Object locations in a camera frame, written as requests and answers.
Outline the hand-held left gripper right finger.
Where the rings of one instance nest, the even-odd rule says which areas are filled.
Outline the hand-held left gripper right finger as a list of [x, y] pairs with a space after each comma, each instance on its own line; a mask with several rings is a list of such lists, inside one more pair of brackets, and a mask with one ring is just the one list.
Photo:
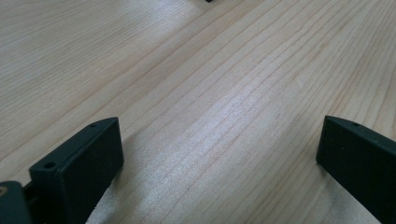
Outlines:
[[316, 161], [378, 221], [396, 224], [396, 142], [327, 116]]

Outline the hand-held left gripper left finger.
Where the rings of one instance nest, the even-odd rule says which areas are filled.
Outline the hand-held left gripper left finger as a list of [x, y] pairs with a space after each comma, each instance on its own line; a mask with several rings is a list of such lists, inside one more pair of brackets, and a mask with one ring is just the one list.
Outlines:
[[30, 169], [46, 224], [84, 224], [123, 166], [117, 118], [86, 126]]

